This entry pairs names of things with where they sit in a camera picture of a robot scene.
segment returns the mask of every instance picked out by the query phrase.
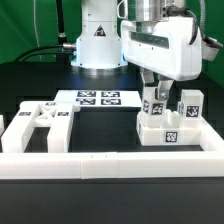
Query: white foam block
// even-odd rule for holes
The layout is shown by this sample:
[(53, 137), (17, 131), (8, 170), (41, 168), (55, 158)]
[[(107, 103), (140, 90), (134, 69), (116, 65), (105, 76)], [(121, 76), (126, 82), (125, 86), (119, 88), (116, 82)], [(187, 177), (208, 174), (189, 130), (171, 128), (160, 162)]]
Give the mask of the white foam block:
[(73, 117), (73, 103), (58, 103), (54, 121), (47, 136), (49, 153), (68, 152)]
[(24, 106), (3, 134), (2, 149), (4, 153), (22, 153), (33, 134), (33, 120), (39, 115), (39, 105)]
[(81, 162), (82, 178), (117, 178), (117, 153), (93, 153)]
[(224, 154), (205, 152), (119, 153), (118, 178), (224, 176)]
[(81, 179), (81, 161), (73, 154), (2, 154), (0, 179)]

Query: black tabletop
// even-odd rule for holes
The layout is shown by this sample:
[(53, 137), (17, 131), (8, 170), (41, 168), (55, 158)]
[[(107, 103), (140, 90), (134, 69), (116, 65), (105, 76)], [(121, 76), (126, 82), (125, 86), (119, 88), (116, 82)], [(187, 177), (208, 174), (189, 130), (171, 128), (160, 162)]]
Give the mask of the black tabletop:
[[(53, 100), (62, 89), (138, 90), (141, 95), (142, 84), (135, 66), (127, 72), (96, 79), (53, 63), (2, 64), (0, 114), (4, 115), (6, 126), (22, 101)], [(203, 116), (224, 137), (223, 88), (204, 74), (197, 80), (175, 82), (168, 108), (176, 110), (182, 89), (204, 93)], [(137, 112), (130, 108), (83, 108), (75, 115), (70, 150), (100, 151), (100, 145), (106, 145), (107, 150), (113, 151), (150, 151), (139, 144), (135, 131)], [(40, 143), (37, 136), (46, 136), (48, 130), (35, 132), (31, 141), (46, 150), (46, 141)], [(28, 147), (27, 152), (39, 148)], [(222, 224), (223, 189), (223, 178), (1, 180), (0, 223)]]

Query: white block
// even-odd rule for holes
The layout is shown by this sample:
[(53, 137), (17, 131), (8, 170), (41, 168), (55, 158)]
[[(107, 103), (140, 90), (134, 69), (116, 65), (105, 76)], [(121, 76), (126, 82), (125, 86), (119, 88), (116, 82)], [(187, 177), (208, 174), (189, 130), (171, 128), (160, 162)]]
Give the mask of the white block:
[(224, 140), (204, 119), (202, 120), (200, 145), (204, 151), (224, 151)]
[(204, 95), (200, 90), (182, 90), (181, 101), (186, 105), (203, 105)]
[(73, 103), (58, 103), (54, 121), (47, 136), (49, 153), (68, 152), (73, 117)]
[(177, 111), (171, 112), (170, 110), (166, 110), (167, 112), (167, 121), (171, 128), (179, 128), (180, 127), (180, 114)]
[(117, 178), (117, 153), (93, 153), (81, 162), (82, 178)]
[(3, 116), (0, 115), (0, 136), (2, 135), (2, 133), (4, 132), (4, 121), (3, 121)]
[(212, 152), (119, 153), (118, 178), (224, 176), (224, 154)]
[(22, 153), (34, 131), (33, 120), (40, 113), (39, 105), (24, 106), (3, 134), (2, 149), (4, 153)]
[(0, 179), (81, 179), (81, 161), (74, 154), (2, 154)]
[(179, 145), (200, 145), (201, 129), (184, 128), (179, 130)]

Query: white robot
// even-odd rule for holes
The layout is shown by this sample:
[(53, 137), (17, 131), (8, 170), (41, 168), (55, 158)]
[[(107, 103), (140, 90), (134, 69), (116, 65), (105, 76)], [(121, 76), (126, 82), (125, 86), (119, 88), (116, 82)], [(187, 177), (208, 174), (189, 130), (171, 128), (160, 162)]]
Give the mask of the white robot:
[(141, 67), (144, 84), (137, 119), (142, 145), (200, 144), (203, 94), (183, 90), (177, 111), (171, 112), (166, 110), (169, 89), (174, 80), (196, 79), (202, 58), (213, 60), (222, 45), (205, 37), (204, 18), (199, 29), (184, 6), (183, 0), (123, 0), (118, 5), (124, 56)]

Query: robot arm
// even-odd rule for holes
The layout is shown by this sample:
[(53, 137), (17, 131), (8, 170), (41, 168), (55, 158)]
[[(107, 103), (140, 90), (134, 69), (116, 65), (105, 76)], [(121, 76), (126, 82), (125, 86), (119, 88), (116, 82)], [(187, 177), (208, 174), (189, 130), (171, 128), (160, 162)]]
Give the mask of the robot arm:
[(172, 80), (196, 79), (202, 58), (208, 59), (204, 47), (217, 52), (222, 45), (203, 37), (209, 40), (205, 44), (196, 18), (189, 15), (188, 9), (170, 0), (123, 0), (118, 16), (125, 19), (121, 24), (125, 59)]

